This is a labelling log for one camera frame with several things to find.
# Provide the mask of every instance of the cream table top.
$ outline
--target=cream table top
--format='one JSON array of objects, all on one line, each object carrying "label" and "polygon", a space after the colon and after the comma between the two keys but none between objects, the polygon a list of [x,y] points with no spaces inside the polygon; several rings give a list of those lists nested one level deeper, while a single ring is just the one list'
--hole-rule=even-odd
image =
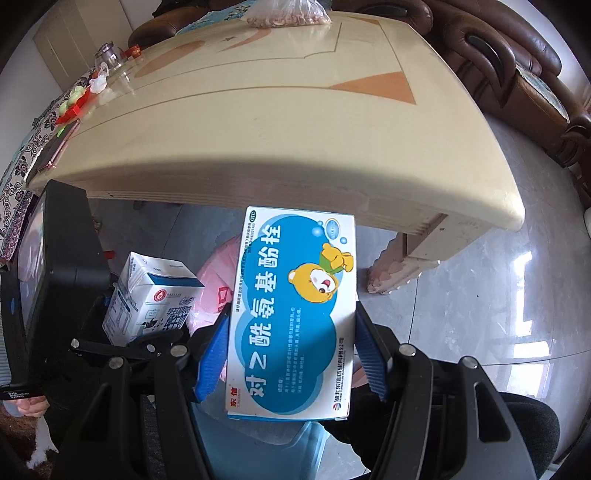
[{"label": "cream table top", "polygon": [[441,214],[519,229],[513,175],[445,62],[405,23],[330,16],[232,20],[145,50],[31,188],[53,178],[96,197],[330,209],[408,233]]}]

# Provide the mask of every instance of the white carton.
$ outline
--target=white carton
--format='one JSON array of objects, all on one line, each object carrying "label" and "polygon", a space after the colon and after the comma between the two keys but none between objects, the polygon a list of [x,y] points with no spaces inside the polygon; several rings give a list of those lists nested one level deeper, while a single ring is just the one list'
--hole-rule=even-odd
[{"label": "white carton", "polygon": [[113,345],[125,346],[147,333],[181,328],[201,288],[182,262],[131,252],[103,330]]}]

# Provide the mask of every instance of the black pants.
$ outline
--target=black pants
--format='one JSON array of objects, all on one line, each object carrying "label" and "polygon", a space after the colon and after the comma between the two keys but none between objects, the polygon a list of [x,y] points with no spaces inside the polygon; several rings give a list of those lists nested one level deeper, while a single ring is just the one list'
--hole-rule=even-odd
[{"label": "black pants", "polygon": [[[381,402],[369,385],[354,388],[351,393],[349,418],[345,421],[324,421],[324,428],[338,441],[348,443],[363,464],[372,470],[384,441],[392,407]],[[538,478],[550,465],[558,446],[560,426],[556,413],[533,398],[501,393],[521,432]],[[441,423],[442,406],[431,408],[431,424]],[[434,460],[433,444],[427,441],[424,467]]]}]

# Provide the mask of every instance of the red decoration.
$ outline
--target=red decoration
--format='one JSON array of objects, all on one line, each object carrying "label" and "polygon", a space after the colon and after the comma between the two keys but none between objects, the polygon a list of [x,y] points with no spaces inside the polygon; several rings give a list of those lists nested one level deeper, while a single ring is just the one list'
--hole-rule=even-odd
[{"label": "red decoration", "polygon": [[139,56],[142,54],[142,50],[141,50],[141,48],[139,47],[139,45],[137,45],[137,44],[136,44],[136,45],[134,45],[133,47],[130,47],[130,48],[128,48],[127,50],[125,50],[125,51],[123,52],[123,54],[124,54],[124,55],[125,55],[127,58],[129,58],[129,57],[133,57],[133,58],[135,58],[135,59],[136,59],[137,57],[139,57]]},{"label": "red decoration", "polygon": [[68,110],[66,110],[66,113],[64,113],[61,117],[58,117],[56,119],[56,125],[65,124],[66,122],[72,120],[74,117],[80,115],[80,109],[88,101],[91,95],[92,93],[90,92],[90,89],[87,88],[84,95],[78,98],[76,103],[72,105]]}]

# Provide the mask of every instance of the yellow cartoon bear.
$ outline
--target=yellow cartoon bear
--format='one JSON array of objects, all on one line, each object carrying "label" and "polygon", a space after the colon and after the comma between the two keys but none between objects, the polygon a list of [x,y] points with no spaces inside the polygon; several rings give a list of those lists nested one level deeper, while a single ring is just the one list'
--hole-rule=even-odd
[{"label": "yellow cartoon bear", "polygon": [[335,274],[353,270],[353,256],[329,243],[322,245],[318,264],[306,263],[289,272],[289,282],[300,296],[312,303],[329,301],[339,288]]}]

